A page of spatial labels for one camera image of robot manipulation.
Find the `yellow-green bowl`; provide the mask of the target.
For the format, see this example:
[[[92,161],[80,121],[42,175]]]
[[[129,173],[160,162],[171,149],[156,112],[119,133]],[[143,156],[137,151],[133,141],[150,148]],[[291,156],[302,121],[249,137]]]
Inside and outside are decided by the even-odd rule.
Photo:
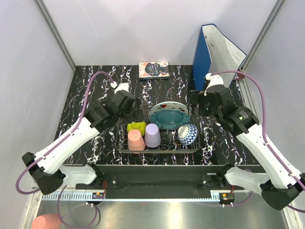
[[[145,135],[145,129],[146,129],[146,122],[142,121],[142,122],[132,122],[130,124],[127,125],[127,132],[129,133],[131,130],[139,130],[141,132],[141,135],[144,136]]]

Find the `pink plastic cup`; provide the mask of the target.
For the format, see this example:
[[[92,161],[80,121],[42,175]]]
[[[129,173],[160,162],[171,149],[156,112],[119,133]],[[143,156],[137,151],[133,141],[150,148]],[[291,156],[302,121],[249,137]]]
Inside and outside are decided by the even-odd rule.
[[[133,129],[128,133],[128,149],[131,151],[143,151],[145,148],[144,139],[139,130]]]

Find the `lavender plastic cup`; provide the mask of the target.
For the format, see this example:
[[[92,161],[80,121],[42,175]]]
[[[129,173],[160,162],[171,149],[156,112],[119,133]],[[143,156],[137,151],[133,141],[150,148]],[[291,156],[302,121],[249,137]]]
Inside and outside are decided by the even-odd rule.
[[[161,143],[159,127],[156,124],[148,124],[144,135],[145,144],[149,148],[158,147]]]

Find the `blue white patterned bowl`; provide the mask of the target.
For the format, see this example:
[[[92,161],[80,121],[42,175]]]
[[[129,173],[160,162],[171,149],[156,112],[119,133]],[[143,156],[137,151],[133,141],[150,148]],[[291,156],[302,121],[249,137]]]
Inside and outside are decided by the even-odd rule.
[[[195,142],[198,136],[198,128],[194,124],[185,124],[178,129],[179,141],[188,146]]]

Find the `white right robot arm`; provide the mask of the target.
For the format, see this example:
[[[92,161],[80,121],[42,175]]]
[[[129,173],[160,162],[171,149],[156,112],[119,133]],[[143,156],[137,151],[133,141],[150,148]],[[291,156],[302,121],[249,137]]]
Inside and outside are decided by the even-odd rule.
[[[273,209],[289,207],[305,189],[305,175],[292,166],[267,139],[263,126],[245,106],[236,106],[230,90],[215,85],[206,91],[191,91],[190,104],[198,104],[199,115],[214,117],[223,129],[235,136],[251,151],[264,168],[260,175],[226,164],[216,174],[218,187],[239,186],[262,196]]]

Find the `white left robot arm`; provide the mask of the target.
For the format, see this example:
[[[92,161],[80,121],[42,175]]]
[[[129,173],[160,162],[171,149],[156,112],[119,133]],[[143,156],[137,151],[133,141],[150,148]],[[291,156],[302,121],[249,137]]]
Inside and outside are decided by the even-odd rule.
[[[102,131],[118,123],[142,120],[140,98],[125,90],[116,92],[111,99],[91,102],[76,123],[53,143],[40,152],[27,152],[23,155],[22,160],[27,167],[25,171],[29,172],[44,195],[51,194],[64,185],[100,188],[104,181],[103,173],[96,165],[65,166],[63,163]]]

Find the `white plate with red pattern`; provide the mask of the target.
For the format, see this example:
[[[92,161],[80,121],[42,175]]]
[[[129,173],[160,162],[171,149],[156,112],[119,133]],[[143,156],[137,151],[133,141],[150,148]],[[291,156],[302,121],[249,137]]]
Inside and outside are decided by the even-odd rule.
[[[179,102],[175,102],[175,101],[166,101],[166,102],[161,102],[161,103],[156,104],[150,110],[150,115],[152,115],[160,110],[178,110],[185,114],[189,113],[186,105],[179,103]]]

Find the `teal scalloped plate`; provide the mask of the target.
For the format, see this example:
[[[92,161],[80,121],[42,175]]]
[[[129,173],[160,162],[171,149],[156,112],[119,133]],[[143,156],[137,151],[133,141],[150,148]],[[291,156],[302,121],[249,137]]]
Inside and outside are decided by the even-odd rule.
[[[160,110],[150,116],[150,122],[162,130],[179,129],[190,122],[190,116],[179,110]]]

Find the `blue file binder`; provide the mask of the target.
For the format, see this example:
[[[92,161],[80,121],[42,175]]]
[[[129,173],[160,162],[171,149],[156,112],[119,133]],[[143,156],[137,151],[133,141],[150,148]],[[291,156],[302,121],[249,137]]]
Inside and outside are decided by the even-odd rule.
[[[227,70],[238,70],[247,57],[215,24],[202,25],[193,61],[196,90],[206,85],[205,76]]]

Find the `little women book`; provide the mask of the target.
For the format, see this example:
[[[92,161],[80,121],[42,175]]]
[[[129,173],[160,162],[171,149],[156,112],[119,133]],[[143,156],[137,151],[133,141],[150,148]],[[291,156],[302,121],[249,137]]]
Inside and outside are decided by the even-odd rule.
[[[167,61],[139,63],[140,79],[167,78],[169,75],[169,64]]]

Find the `pink object on floor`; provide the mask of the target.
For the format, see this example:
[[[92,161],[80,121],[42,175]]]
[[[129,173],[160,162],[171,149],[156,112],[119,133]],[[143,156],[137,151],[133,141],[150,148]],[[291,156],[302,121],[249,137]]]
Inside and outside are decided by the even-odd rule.
[[[32,224],[32,229],[58,229],[61,221],[56,213],[37,216]]]

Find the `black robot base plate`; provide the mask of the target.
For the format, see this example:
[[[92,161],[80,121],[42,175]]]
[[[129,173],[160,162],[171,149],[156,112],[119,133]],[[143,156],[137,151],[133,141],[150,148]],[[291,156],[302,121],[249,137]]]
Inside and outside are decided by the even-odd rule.
[[[225,166],[114,166],[97,165],[100,173],[97,185],[77,184],[77,189],[101,189],[103,184],[108,190],[125,187],[169,187],[191,186],[202,189],[228,189],[232,186],[224,180],[220,173],[229,167]]]

